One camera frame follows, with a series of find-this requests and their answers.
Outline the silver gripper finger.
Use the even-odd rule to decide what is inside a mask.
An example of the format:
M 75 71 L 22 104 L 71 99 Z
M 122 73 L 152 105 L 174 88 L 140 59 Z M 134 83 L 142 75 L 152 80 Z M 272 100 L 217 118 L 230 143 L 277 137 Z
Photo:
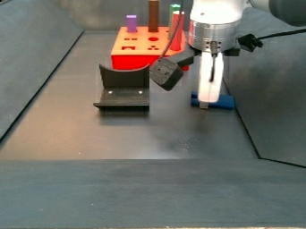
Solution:
M 201 109 L 209 109 L 210 104 L 208 102 L 200 102 Z

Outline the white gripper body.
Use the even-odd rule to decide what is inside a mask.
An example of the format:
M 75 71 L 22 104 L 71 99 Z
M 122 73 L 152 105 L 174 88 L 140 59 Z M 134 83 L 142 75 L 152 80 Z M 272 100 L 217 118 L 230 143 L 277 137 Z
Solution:
M 217 57 L 204 52 L 200 63 L 198 100 L 205 103 L 216 103 L 221 95 L 221 82 L 224 75 L 224 56 Z

